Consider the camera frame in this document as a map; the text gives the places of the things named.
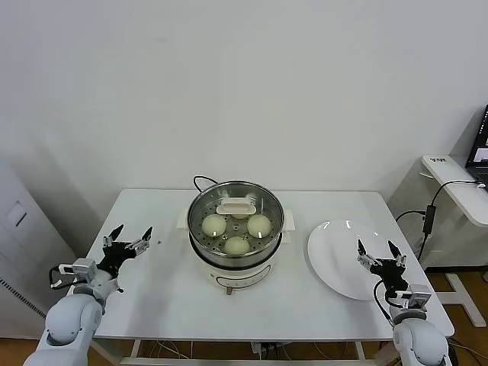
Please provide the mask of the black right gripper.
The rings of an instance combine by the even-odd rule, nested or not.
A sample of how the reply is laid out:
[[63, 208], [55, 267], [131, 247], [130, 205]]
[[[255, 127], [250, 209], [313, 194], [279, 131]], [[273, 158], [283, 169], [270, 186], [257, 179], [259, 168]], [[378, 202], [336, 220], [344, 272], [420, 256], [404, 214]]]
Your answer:
[[388, 241], [391, 255], [395, 259], [379, 258], [378, 260], [367, 254], [362, 241], [358, 240], [358, 262], [369, 269], [370, 273], [377, 275], [383, 281], [386, 294], [395, 294], [397, 291], [406, 291], [408, 283], [403, 279], [406, 270], [406, 256], [391, 241]]

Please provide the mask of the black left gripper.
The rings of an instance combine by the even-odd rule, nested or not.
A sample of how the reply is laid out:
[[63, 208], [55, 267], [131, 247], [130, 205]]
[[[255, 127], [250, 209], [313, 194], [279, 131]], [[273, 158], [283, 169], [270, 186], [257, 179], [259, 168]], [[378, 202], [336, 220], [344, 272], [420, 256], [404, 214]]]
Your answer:
[[107, 273], [118, 273], [122, 264], [136, 258], [136, 254], [145, 252], [150, 245], [153, 227], [150, 226], [142, 237], [132, 243], [115, 242], [124, 225], [121, 224], [103, 238], [104, 258], [97, 264], [97, 269]]

